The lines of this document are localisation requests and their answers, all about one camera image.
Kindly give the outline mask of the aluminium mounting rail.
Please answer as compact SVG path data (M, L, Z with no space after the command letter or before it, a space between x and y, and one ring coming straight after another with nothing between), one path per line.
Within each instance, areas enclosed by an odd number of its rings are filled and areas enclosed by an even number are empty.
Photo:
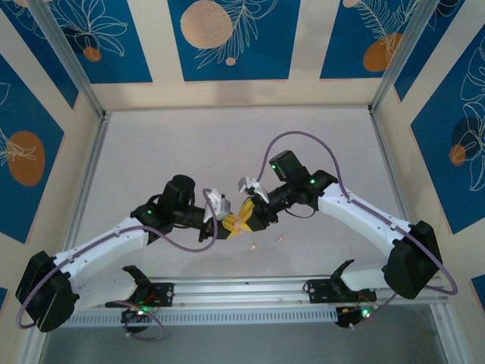
M306 281L327 279L329 276L295 276L269 278L149 278L152 283L173 283L173 308L216 309L255 308L267 306L310 305L303 286ZM119 271L112 276L92 278L86 283L72 283L74 311L81 312L102 307L115 307L117 300L125 300L136 288L134 279ZM375 303L385 303L393 292L382 284L366 283L362 289L376 293ZM347 303L318 303L347 306Z

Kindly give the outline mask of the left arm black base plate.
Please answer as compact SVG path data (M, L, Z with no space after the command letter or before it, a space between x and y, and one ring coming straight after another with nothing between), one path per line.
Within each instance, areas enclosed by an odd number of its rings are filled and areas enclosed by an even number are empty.
M140 307L158 308L171 307L173 298L173 283L150 283L137 285L126 301Z

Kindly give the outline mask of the aluminium table side rail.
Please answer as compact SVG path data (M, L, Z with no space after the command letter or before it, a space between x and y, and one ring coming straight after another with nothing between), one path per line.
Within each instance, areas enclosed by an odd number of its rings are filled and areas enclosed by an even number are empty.
M96 131L95 139L90 149L89 158L83 171L81 185L74 205L74 211L71 214L69 225L67 226L67 233L65 234L64 243L62 246L63 251L69 251L75 248L77 236L79 234L86 204L89 198L89 193L92 188L92 182L95 177L95 171L102 154L102 148L109 128L110 120L111 113L105 112Z
M397 228L398 221L405 222L405 226L408 225L408 216L405 211L405 207L399 193L399 188L396 183L395 174L393 173L390 154L386 148L385 140L383 138L383 133L380 129L379 124L377 123L377 119L371 115L371 123L374 128L374 132L377 138L377 143L380 147L380 153L382 155L383 163L385 164L387 176L390 182L390 186L393 192L393 198L397 206L397 220L392 223L396 229L391 233L395 234L395 237L392 239L391 242L391 252L388 258L387 265L388 267L384 269L385 277L390 278L391 275L401 274L406 277L410 276L411 273L418 272L418 262L415 250L417 247L412 247L412 242L405 236L402 235Z

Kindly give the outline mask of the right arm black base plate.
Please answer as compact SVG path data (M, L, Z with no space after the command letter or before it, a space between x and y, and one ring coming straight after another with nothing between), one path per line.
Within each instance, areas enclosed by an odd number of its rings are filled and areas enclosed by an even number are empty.
M369 289L351 290L341 280L314 279L303 286L310 303L358 303L375 302L377 295Z

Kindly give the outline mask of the aluminium frame post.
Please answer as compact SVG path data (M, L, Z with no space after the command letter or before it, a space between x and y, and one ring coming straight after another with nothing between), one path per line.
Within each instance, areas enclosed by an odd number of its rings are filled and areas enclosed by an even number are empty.
M54 15L43 0L25 0L30 13L39 26L49 45L62 63L75 87L86 100L94 114L103 120L105 110L94 93L89 78L86 76L77 56L59 27Z
M392 56L387 69L383 73L381 82L374 94L371 103L368 106L368 111L371 117L374 117L383 104L387 94L393 87L397 77L402 72L408 58L420 39L424 29L426 28L429 19L435 12L440 0L417 0L417 8L412 15L409 24L402 35L401 41Z

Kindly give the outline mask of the aluminium lower frame bar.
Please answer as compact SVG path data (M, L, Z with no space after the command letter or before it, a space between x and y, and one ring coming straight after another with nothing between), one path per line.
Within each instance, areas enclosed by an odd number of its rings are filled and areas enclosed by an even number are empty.
M431 303L430 309L448 364L466 364L452 317L444 303Z
M39 364L46 338L47 334L38 328L28 329L16 364Z

